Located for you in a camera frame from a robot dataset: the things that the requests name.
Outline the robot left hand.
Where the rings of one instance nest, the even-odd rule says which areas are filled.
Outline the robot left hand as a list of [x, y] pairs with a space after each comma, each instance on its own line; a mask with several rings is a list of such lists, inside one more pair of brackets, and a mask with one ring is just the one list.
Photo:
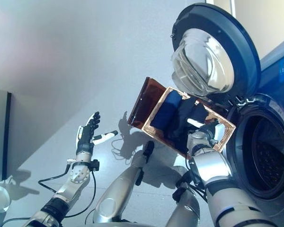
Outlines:
[[86, 124], [78, 127], [76, 135], [76, 152], [89, 152], [93, 153], [95, 145], [104, 143], [105, 141], [113, 138], [118, 134], [118, 131], [111, 131], [104, 134], [94, 135], [95, 130], [99, 127], [100, 114], [99, 112], [93, 113]]

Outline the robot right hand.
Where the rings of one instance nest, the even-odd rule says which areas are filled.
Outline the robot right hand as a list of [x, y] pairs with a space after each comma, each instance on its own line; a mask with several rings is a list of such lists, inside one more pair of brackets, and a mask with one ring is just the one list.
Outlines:
[[220, 142], [225, 134], [226, 127], [218, 119], [209, 119], [207, 123], [201, 123], [197, 120], [188, 118], [187, 122], [208, 135], [209, 141], [213, 144]]

